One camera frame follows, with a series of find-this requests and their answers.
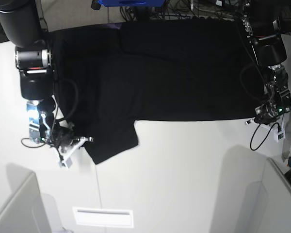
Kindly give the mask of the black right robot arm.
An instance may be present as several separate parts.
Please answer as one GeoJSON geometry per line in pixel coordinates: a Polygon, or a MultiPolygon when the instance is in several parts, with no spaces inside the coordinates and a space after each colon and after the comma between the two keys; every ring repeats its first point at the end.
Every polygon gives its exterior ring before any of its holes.
{"type": "Polygon", "coordinates": [[[0,24],[15,45],[15,66],[19,71],[21,95],[27,100],[29,140],[38,147],[48,145],[58,154],[61,168],[72,166],[72,154],[92,137],[76,136],[69,118],[79,103],[74,81],[59,78],[49,39],[48,25],[39,0],[0,0],[0,24]],[[72,108],[57,118],[60,100],[53,98],[60,83],[74,90],[72,108]]]}

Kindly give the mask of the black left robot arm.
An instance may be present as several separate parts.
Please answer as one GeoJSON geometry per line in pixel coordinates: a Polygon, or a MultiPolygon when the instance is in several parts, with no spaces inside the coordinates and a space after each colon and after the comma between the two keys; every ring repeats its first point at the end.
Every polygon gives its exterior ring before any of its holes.
{"type": "Polygon", "coordinates": [[[243,0],[242,23],[253,51],[253,63],[261,76],[265,94],[256,108],[254,121],[268,125],[291,110],[288,74],[283,66],[287,59],[281,36],[280,0],[243,0]]]}

